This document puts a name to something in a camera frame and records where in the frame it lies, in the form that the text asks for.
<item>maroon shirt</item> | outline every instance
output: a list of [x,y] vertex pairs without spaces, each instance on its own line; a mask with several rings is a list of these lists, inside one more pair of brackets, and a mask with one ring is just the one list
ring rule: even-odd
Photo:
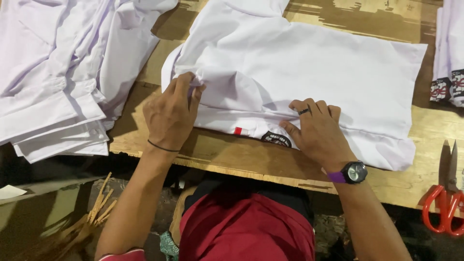
[[[300,213],[261,194],[238,202],[230,193],[214,196],[202,197],[183,215],[180,261],[315,260],[313,228]],[[101,259],[143,260],[134,250]]]

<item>red scissors handle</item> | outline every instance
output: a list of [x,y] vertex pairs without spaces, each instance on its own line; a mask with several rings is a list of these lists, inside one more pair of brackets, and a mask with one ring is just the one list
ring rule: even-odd
[[451,205],[450,205],[450,210],[445,219],[446,232],[448,232],[451,235],[455,235],[455,236],[464,235],[464,222],[460,228],[454,231],[451,230],[451,221],[453,220],[454,212],[456,211],[456,208],[458,207],[459,203],[462,202],[463,200],[464,200],[464,194],[462,192],[453,194],[453,198],[451,200]]
[[[430,205],[432,202],[438,198],[438,204],[440,207],[440,224],[438,225],[438,228],[434,228],[430,224],[430,219],[429,219],[429,209]],[[429,228],[431,231],[435,233],[443,233],[446,230],[446,225],[448,222],[448,208],[447,208],[448,202],[446,202],[446,191],[444,190],[444,187],[442,185],[437,185],[435,189],[432,191],[432,193],[427,197],[425,200],[424,207],[422,208],[422,219],[424,220],[424,224],[427,228]]]

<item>stack of white shirts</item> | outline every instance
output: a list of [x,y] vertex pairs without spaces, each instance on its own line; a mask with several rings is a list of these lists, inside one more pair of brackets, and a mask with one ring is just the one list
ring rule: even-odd
[[437,12],[431,101],[464,107],[464,1],[444,0]]
[[108,137],[177,0],[3,0],[0,145],[29,162],[107,155]]
[[353,35],[282,17],[288,0],[209,0],[161,71],[163,90],[192,71],[206,84],[195,126],[297,149],[278,126],[293,99],[342,108],[340,127],[368,165],[404,170],[414,83],[426,45]]

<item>wristwatch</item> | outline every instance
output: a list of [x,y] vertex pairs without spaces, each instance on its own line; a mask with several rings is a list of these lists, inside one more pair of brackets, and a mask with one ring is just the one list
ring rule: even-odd
[[366,179],[367,169],[362,161],[352,161],[340,172],[327,173],[327,176],[334,183],[358,184]]

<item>hand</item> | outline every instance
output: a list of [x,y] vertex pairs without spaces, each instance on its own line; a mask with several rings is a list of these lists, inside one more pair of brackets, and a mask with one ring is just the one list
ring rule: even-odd
[[338,172],[350,161],[357,161],[348,141],[338,125],[341,109],[325,101],[294,100],[290,109],[309,112],[300,115],[301,130],[288,121],[280,122],[297,147],[310,159],[318,162],[326,172]]
[[174,78],[161,96],[143,106],[148,140],[166,150],[180,150],[192,131],[197,118],[198,104],[206,86],[198,86],[187,97],[190,82],[195,77],[186,72]]

